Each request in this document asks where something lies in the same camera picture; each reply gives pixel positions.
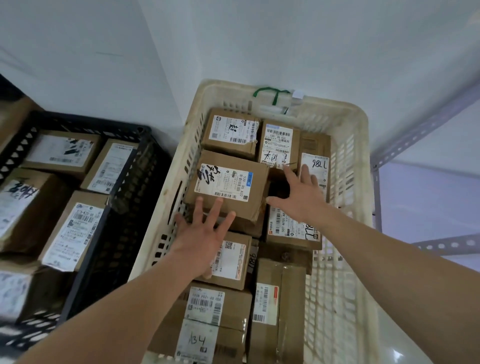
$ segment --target white shipping label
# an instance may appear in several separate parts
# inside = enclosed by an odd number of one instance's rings
[[[268,234],[303,240],[318,240],[318,231],[311,225],[297,222],[279,208],[270,206]]]
[[[262,145],[261,162],[270,167],[283,168],[290,164],[293,129],[267,124]]]
[[[191,287],[185,318],[219,326],[225,292]]]
[[[0,317],[15,321],[25,304],[32,276],[0,271]]]
[[[252,172],[202,163],[197,176],[195,192],[248,202]]]
[[[220,142],[247,144],[257,137],[258,121],[215,115],[209,139]]]
[[[223,241],[211,265],[212,275],[240,280],[245,257],[245,244]]]
[[[255,262],[257,261],[257,256],[258,256],[258,246],[251,246],[247,273],[253,273],[253,269],[255,268]]]
[[[301,164],[308,166],[310,174],[315,175],[318,179],[318,185],[324,193],[324,199],[327,198],[327,184],[328,184],[328,166],[330,162],[329,157],[316,156],[313,154],[302,153]]]
[[[42,259],[42,264],[73,272],[102,217],[103,209],[77,203]]]
[[[11,180],[0,191],[0,237],[12,226],[18,217],[33,201],[38,188]]]
[[[40,134],[25,160],[82,167],[93,144],[91,140]]]
[[[175,358],[202,364],[210,364],[215,353],[218,326],[184,319]]]
[[[88,190],[109,194],[133,149],[135,149],[133,146],[113,143],[88,185]]]
[[[278,286],[257,283],[255,303],[253,305],[253,322],[276,325],[278,313]]]

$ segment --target person's right hand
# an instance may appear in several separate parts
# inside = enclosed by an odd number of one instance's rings
[[[325,202],[317,177],[310,175],[306,164],[301,167],[300,178],[287,166],[283,166],[285,177],[290,185],[288,198],[267,197],[267,203],[280,208],[298,222],[320,228],[321,219],[328,214],[330,205]]]

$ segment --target finger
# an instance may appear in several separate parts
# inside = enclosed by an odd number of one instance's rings
[[[187,222],[180,213],[175,214],[175,222],[178,226],[177,234],[184,231],[188,227]]]
[[[212,269],[208,267],[205,272],[203,272],[202,277],[205,279],[210,279],[212,277]]]
[[[266,201],[271,207],[276,207],[281,210],[283,210],[283,206],[286,202],[286,198],[280,198],[280,197],[273,197],[273,196],[268,196]]]
[[[288,184],[291,186],[295,185],[299,182],[298,177],[293,173],[289,166],[286,164],[283,165],[283,172],[285,173],[285,177],[287,178]]]
[[[310,178],[310,173],[308,171],[308,166],[306,164],[302,165],[300,172],[300,182],[304,184],[312,184],[312,179]]]
[[[225,234],[230,229],[230,225],[232,224],[236,215],[237,214],[235,213],[235,211],[230,211],[228,213],[225,220],[223,220],[223,222],[220,224],[220,226],[216,229],[216,236],[217,236],[218,239],[223,240],[223,238],[225,238]]]
[[[317,176],[315,176],[314,174],[312,174],[312,175],[310,176],[310,178],[311,178],[311,180],[312,180],[312,185],[318,187],[318,179],[317,179]]]
[[[217,197],[215,202],[213,202],[213,206],[208,213],[207,220],[205,220],[205,225],[208,228],[213,229],[213,227],[215,226],[216,219],[218,218],[218,215],[220,215],[220,209],[222,207],[222,204],[223,198],[221,197]]]
[[[195,210],[193,210],[192,225],[201,224],[204,220],[204,198],[198,196],[195,200]]]

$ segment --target green ribbon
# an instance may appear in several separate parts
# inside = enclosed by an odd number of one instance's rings
[[[287,94],[290,93],[290,91],[288,91],[288,90],[279,90],[278,88],[273,88],[273,87],[262,87],[262,88],[259,88],[258,90],[256,90],[256,91],[253,93],[253,97],[257,97],[257,95],[258,95],[258,93],[259,93],[260,91],[265,91],[265,90],[276,91],[275,98],[273,99],[273,103],[272,103],[273,106],[276,105],[276,101],[278,100],[278,93],[279,93],[279,92],[285,92],[285,93],[287,93]]]

